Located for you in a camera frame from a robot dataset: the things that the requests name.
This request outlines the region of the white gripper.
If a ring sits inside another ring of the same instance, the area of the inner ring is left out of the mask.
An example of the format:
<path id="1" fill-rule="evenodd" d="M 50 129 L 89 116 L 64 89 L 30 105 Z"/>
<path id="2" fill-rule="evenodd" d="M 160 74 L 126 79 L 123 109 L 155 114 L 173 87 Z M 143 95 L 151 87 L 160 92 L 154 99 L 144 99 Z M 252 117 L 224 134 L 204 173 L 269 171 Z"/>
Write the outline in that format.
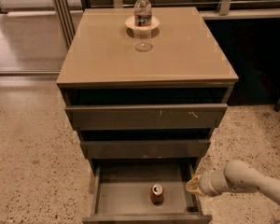
<path id="1" fill-rule="evenodd" d="M 223 169 L 203 171 L 202 175 L 195 175 L 186 184 L 186 191 L 193 195 L 215 197 L 228 190 Z"/>

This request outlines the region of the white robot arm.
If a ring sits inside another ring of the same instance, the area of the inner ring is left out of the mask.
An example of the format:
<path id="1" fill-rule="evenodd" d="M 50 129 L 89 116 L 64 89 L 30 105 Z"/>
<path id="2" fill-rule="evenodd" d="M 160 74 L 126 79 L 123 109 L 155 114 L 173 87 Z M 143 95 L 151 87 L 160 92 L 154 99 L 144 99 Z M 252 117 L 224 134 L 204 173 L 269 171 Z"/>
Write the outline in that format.
<path id="1" fill-rule="evenodd" d="M 216 197 L 225 192 L 259 192 L 280 205 L 280 180 L 264 175 L 238 160 L 228 161 L 219 170 L 203 171 L 200 175 L 195 175 L 186 184 L 186 191 L 208 197 Z"/>

